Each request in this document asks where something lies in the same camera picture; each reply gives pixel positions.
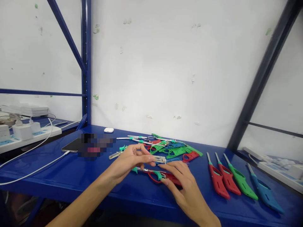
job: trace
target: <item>white cable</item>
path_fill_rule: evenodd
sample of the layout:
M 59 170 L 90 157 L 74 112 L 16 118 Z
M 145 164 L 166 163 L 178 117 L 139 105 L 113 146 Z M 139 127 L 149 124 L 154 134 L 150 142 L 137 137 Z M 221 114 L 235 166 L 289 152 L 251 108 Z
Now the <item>white cable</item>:
M 8 199 L 9 199 L 9 191 L 6 191 L 6 199 L 5 199 L 5 204 L 7 204 Z
M 250 159 L 251 159 L 256 165 L 258 165 L 258 163 L 252 158 L 252 156 L 250 156 L 250 154 L 248 154 L 248 156 L 250 157 Z
M 43 140 L 39 145 L 37 145 L 36 147 L 34 147 L 34 148 L 28 150 L 27 152 L 30 152 L 30 151 L 34 150 L 35 148 L 37 148 L 38 146 L 40 146 L 41 144 L 43 144 L 43 143 L 50 137 L 51 133 L 53 132 L 53 124 L 52 124 L 52 122 L 51 122 L 51 120 L 50 120 L 49 118 L 48 118 L 48 120 L 50 121 L 50 124 L 51 124 L 51 131 L 50 131 L 50 134 L 49 134 L 48 137 L 47 137 L 45 140 Z M 37 169 L 36 171 L 30 173 L 29 175 L 26 175 L 26 176 L 24 176 L 24 177 L 21 177 L 21 178 L 19 178 L 19 179 L 17 179 L 17 180 L 11 181 L 11 182 L 0 183 L 0 185 L 6 185 L 6 184 L 14 183 L 14 182 L 19 181 L 19 180 L 22 180 L 22 179 L 24 179 L 24 178 L 26 178 L 26 177 L 28 177 L 28 176 L 30 176 L 30 175 L 33 175 L 34 173 L 38 172 L 39 170 L 41 170 L 41 169 L 47 167 L 48 165 L 54 163 L 54 162 L 57 161 L 58 159 L 60 159 L 60 158 L 62 158 L 63 156 L 67 155 L 69 152 L 70 152 L 70 151 L 65 152 L 65 153 L 64 153 L 63 155 L 61 155 L 59 158 L 53 160 L 53 161 L 50 162 L 49 164 L 47 164 L 47 165 L 41 167 L 40 169 Z M 18 155 L 17 157 L 15 157 L 15 158 L 13 158 L 13 159 L 11 159 L 11 160 L 5 162 L 4 164 L 2 164 L 2 165 L 0 166 L 0 168 L 1 168 L 2 166 L 4 166 L 5 164 L 9 163 L 10 161 L 12 161 L 12 160 L 14 160 L 14 159 L 20 157 L 20 156 L 23 155 L 23 154 L 20 154 L 20 155 Z
M 20 119 L 19 117 L 18 117 L 18 115 L 17 114 L 15 114 L 15 113 L 12 113 L 12 112 L 7 112 L 7 111 L 0 111 L 1 113 L 7 113 L 7 114 L 12 114 L 12 115 L 14 115 L 15 117 L 16 117 L 16 119 Z
M 12 113 L 12 112 L 7 112 L 7 111 L 0 111 L 0 113 L 7 113 L 7 114 L 12 114 L 15 116 L 16 118 L 16 122 L 15 122 L 15 125 L 22 125 L 22 121 L 20 119 L 20 117 L 18 117 L 18 115 L 16 115 L 15 113 Z
M 52 122 L 54 122 L 56 119 L 57 119 L 57 117 L 56 117 L 56 115 L 54 115 L 54 114 L 52 114 L 52 113 L 47 113 L 47 112 L 44 112 L 44 113 L 35 113 L 35 114 L 33 114 L 30 118 L 29 118 L 29 123 L 31 123 L 32 122 L 32 117 L 34 117 L 35 115 L 38 115 L 38 114 L 40 114 L 40 116 L 41 116 L 41 114 L 50 114 L 50 115 L 53 115 L 54 116 L 54 120 L 52 121 Z
M 28 150 L 28 151 L 26 151 L 26 152 L 24 152 L 24 153 L 22 153 L 22 154 L 20 154 L 20 155 L 18 155 L 17 157 L 14 157 L 13 159 L 11 159 L 11 160 L 8 160 L 7 162 L 5 162 L 5 163 L 3 163 L 1 166 L 0 166 L 0 169 L 1 169 L 1 167 L 2 166 L 4 166 L 4 165 L 6 165 L 7 163 L 9 163 L 10 161 L 12 161 L 12 160 L 14 160 L 14 159 L 16 159 L 16 158 L 18 158 L 18 157 L 20 157 L 21 155 L 24 155 L 24 154 L 26 154 L 27 152 L 30 152 L 30 151 L 32 151 L 32 150 L 34 150 L 35 148 L 37 148 L 38 146 L 40 146 L 41 144 L 43 144 L 50 136 L 51 136 L 51 133 L 53 132 L 53 124 L 51 124 L 51 130 L 50 130 L 50 134 L 48 135 L 48 137 L 45 139 L 45 140 L 43 140 L 39 145 L 37 145 L 36 147 L 34 147 L 34 148 L 32 148 L 32 149 L 30 149 L 30 150 Z
M 59 120 L 53 120 L 52 123 L 54 123 L 54 121 L 59 121 Z M 59 121 L 59 122 L 62 122 L 62 121 Z M 48 125 L 50 125 L 50 123 L 48 123 L 46 126 L 48 126 Z M 44 126 L 44 127 L 46 127 L 46 126 Z
M 70 125 L 72 125 L 72 124 L 74 124 L 74 123 L 80 123 L 80 121 L 75 121 L 75 122 L 73 122 L 73 123 L 70 123 L 70 124 L 68 124 L 68 125 L 65 125 L 65 126 L 61 127 L 61 129 L 62 129 L 62 128 L 65 128 L 65 127 L 67 127 L 67 126 L 70 126 Z
M 43 168 L 49 166 L 50 164 L 54 163 L 54 162 L 57 161 L 58 159 L 60 159 L 60 158 L 62 158 L 63 156 L 67 155 L 69 152 L 70 152 L 70 151 L 65 152 L 65 153 L 64 153 L 63 155 L 61 155 L 59 158 L 56 158 L 55 160 L 53 160 L 53 161 L 50 162 L 49 164 L 47 164 L 47 165 L 41 167 L 40 169 L 37 169 L 36 171 L 30 173 L 29 175 L 26 175 L 26 176 L 24 176 L 24 177 L 21 177 L 21 178 L 19 178 L 19 179 L 17 179 L 17 180 L 11 181 L 11 182 L 0 183 L 0 185 L 6 185 L 6 184 L 14 183 L 14 182 L 16 182 L 16 181 L 19 181 L 19 180 L 22 180 L 22 179 L 24 179 L 24 178 L 26 178 L 26 177 L 29 177 L 30 175 L 33 175 L 34 173 L 38 172 L 39 170 L 42 170 Z

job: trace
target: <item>red plastic casing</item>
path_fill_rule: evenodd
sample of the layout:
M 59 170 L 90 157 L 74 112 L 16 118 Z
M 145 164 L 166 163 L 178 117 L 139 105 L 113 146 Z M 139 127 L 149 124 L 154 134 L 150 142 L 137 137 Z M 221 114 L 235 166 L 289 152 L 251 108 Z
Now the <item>red plastic casing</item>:
M 230 199 L 230 195 L 228 194 L 224 184 L 223 184 L 223 176 L 219 170 L 217 170 L 213 165 L 209 164 L 209 170 L 211 172 L 212 182 L 214 184 L 214 188 L 216 193 L 225 199 Z
M 148 173 L 148 175 L 150 176 L 150 178 L 151 178 L 154 182 L 156 182 L 156 183 L 162 183 L 161 181 L 155 180 L 155 179 L 151 176 L 152 174 L 155 174 L 154 172 L 145 172 L 145 173 Z M 173 174 L 171 174 L 171 173 L 165 173 L 165 175 L 166 175 L 166 178 L 167 178 L 167 179 L 170 179 L 175 185 L 182 186 L 181 183 L 180 183 L 180 181 L 179 181 Z
M 184 162 L 184 163 L 186 163 L 186 162 L 189 162 L 189 161 L 191 161 L 191 160 L 193 160 L 193 159 L 195 159 L 195 158 L 197 158 L 197 157 L 199 157 L 199 154 L 197 153 L 197 152 L 195 152 L 195 151 L 192 151 L 191 153 L 189 153 L 189 154 L 184 154 L 183 155 L 183 160 L 182 160 L 182 162 Z
M 233 180 L 232 172 L 228 168 L 223 166 L 222 164 L 218 163 L 218 165 L 219 165 L 219 169 L 220 169 L 220 171 L 223 175 L 223 181 L 224 181 L 224 184 L 225 184 L 226 188 L 229 191 L 231 191 L 231 192 L 233 192 L 237 195 L 241 195 L 240 190 L 238 189 L 238 187 L 236 186 L 236 184 Z

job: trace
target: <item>power strip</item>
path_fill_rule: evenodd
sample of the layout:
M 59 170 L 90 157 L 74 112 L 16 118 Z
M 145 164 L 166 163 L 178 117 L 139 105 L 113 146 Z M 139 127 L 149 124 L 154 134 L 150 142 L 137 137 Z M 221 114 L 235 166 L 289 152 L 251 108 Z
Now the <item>power strip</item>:
M 251 148 L 248 147 L 243 147 L 243 150 L 246 151 L 247 153 L 251 154 L 253 157 L 260 161 L 272 161 L 272 158 L 267 156 L 267 155 L 261 155 L 258 153 L 256 150 L 252 150 Z
M 23 147 L 23 146 L 38 142 L 40 140 L 44 140 L 48 137 L 50 132 L 51 132 L 51 126 L 41 128 L 41 131 L 33 133 L 33 138 L 24 140 L 24 141 L 18 140 L 15 138 L 14 135 L 11 135 L 10 140 L 5 140 L 5 141 L 0 142 L 0 154 L 13 150 L 13 149 L 16 149 L 16 148 L 19 148 L 19 147 Z M 60 134 L 62 134 L 61 128 L 54 126 L 50 137 L 57 136 Z
M 303 180 L 290 176 L 287 169 L 269 162 L 259 162 L 258 167 L 303 194 Z

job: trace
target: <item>white box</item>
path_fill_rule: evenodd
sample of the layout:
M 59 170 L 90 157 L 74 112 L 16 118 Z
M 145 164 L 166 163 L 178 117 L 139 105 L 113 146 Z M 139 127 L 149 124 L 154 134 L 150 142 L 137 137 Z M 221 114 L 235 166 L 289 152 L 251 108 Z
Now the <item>white box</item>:
M 36 133 L 36 132 L 41 131 L 41 126 L 40 126 L 39 122 L 33 122 L 30 125 L 31 125 L 31 128 L 32 128 L 32 133 Z
M 8 125 L 0 125 L 0 142 L 9 140 L 9 126 Z
M 25 125 L 19 125 L 19 126 L 12 126 L 15 138 L 24 141 L 31 139 L 33 137 L 32 133 L 32 127 L 30 124 L 25 124 Z

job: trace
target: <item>red utility lighter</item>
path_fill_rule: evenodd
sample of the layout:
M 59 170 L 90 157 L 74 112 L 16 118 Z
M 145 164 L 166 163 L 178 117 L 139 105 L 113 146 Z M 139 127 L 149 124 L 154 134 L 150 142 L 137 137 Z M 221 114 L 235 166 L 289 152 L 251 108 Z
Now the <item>red utility lighter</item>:
M 186 162 L 189 162 L 189 161 L 191 161 L 191 160 L 193 160 L 194 158 L 197 158 L 197 157 L 199 157 L 199 154 L 197 152 L 195 152 L 195 151 L 192 151 L 189 154 L 184 154 L 183 155 L 182 162 L 186 163 Z
M 212 182 L 214 184 L 216 193 L 218 193 L 220 196 L 224 197 L 225 199 L 230 199 L 230 195 L 226 191 L 226 188 L 224 187 L 224 184 L 223 184 L 223 181 L 222 181 L 223 176 L 220 173 L 220 171 L 217 170 L 212 165 L 208 152 L 207 152 L 207 158 L 208 158 L 209 170 L 211 172 Z
M 241 195 L 240 190 L 238 189 L 238 187 L 236 186 L 236 184 L 233 180 L 232 172 L 228 168 L 226 168 L 225 166 L 222 165 L 222 163 L 220 162 L 220 159 L 218 157 L 217 152 L 215 152 L 215 154 L 216 154 L 216 157 L 217 157 L 217 160 L 218 160 L 219 169 L 220 169 L 220 171 L 223 175 L 223 181 L 224 181 L 224 184 L 225 184 L 226 188 L 229 191 L 231 191 L 231 192 L 233 192 L 237 195 Z

